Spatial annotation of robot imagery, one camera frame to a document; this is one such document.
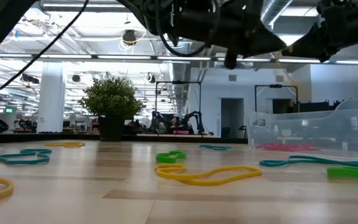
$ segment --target white wall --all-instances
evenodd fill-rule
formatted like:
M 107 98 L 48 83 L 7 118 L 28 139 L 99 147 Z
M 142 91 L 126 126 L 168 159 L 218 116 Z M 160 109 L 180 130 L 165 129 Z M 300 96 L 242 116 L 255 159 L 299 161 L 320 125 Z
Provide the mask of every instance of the white wall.
M 293 72 L 291 75 L 292 79 L 298 85 L 298 99 L 302 103 L 312 101 L 312 88 L 311 88 L 311 70 L 310 65 Z
M 221 135 L 221 98 L 240 98 L 244 99 L 244 111 L 255 111 L 254 106 L 254 85 L 268 85 L 275 83 L 275 73 L 281 73 L 281 70 L 262 69 L 257 72 L 253 70 L 226 70 L 209 69 L 201 87 L 201 112 L 203 114 L 203 123 L 206 132 L 213 132 L 215 135 Z M 192 70 L 192 79 L 196 80 L 197 69 Z M 236 82 L 229 82 L 228 75 L 237 75 Z M 190 88 L 188 98 L 188 111 L 198 111 L 196 96 L 198 97 L 198 85 Z M 293 99 L 295 96 L 286 88 L 269 89 L 266 88 L 258 96 L 258 111 L 266 112 L 267 98 Z
M 358 98 L 358 65 L 307 65 L 292 77 L 303 101 L 329 100 L 332 104 L 336 100 Z

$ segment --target green rubber band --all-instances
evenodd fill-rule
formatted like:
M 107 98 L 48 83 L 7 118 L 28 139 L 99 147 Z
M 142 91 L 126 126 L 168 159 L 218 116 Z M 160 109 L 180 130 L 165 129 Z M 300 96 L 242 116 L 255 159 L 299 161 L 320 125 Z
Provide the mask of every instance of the green rubber band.
M 350 167 L 358 167 L 358 161 L 335 161 L 331 159 L 323 159 L 314 156 L 290 156 L 288 160 L 280 161 L 280 160 L 264 160 L 260 161 L 259 165 L 267 166 L 267 167 L 278 167 L 284 166 L 287 164 L 296 164 L 296 163 L 318 163 L 318 164 L 338 164 Z
M 203 147 L 205 149 L 213 149 L 217 151 L 226 151 L 228 149 L 231 149 L 230 146 L 210 146 L 210 145 L 200 145 L 200 147 Z
M 329 178 L 352 177 L 358 178 L 358 168 L 356 167 L 330 167 L 327 168 Z
M 23 149 L 19 154 L 5 154 L 0 155 L 0 162 L 3 162 L 7 165 L 33 165 L 40 164 L 44 162 L 49 162 L 50 157 L 46 154 L 52 153 L 50 149 Z M 25 157 L 25 156 L 37 156 L 42 159 L 33 159 L 33 160 L 23 160 L 23 161 L 11 161 L 9 158 L 15 157 Z
M 178 159 L 186 159 L 186 154 L 180 151 L 170 151 L 169 153 L 155 155 L 155 160 L 157 162 L 174 164 L 177 163 Z

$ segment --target metal frame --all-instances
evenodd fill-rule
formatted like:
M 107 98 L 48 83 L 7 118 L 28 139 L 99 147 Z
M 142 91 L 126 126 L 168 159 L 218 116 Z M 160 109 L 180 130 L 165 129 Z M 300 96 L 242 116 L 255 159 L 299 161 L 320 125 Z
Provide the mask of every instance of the metal frame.
M 287 87 L 288 90 L 289 88 L 294 88 L 295 89 L 295 98 L 296 98 L 296 102 L 298 102 L 298 87 L 294 86 L 294 85 L 281 85 L 281 84 L 273 84 L 273 85 L 255 85 L 255 112 L 258 112 L 258 93 L 257 93 L 257 89 L 258 87 L 269 87 L 269 88 L 283 88 L 283 87 Z
M 198 84 L 200 86 L 200 90 L 199 90 L 199 93 L 198 93 L 198 112 L 201 112 L 201 82 L 188 82 L 188 81 L 157 81 L 155 82 L 155 108 L 154 110 L 157 111 L 157 92 L 158 92 L 158 84 L 160 83 L 165 83 L 165 84 L 168 84 L 168 83 L 171 83 L 173 85 L 186 85 L 186 84 Z M 155 122 L 155 128 L 157 128 L 157 119 L 154 121 Z

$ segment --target clear plastic bin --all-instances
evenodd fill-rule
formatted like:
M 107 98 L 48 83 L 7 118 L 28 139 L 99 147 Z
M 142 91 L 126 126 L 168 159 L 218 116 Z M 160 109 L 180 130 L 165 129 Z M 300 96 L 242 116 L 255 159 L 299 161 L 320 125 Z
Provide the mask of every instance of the clear plastic bin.
M 252 149 L 358 157 L 358 99 L 342 102 L 335 111 L 250 112 L 247 130 Z

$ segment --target exposed ductwork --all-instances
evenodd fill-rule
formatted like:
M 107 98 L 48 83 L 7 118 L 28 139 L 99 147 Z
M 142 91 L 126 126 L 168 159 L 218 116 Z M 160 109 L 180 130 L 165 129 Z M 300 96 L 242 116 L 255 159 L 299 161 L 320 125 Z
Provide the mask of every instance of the exposed ductwork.
M 262 9 L 260 19 L 265 26 L 271 26 L 293 0 L 267 0 Z

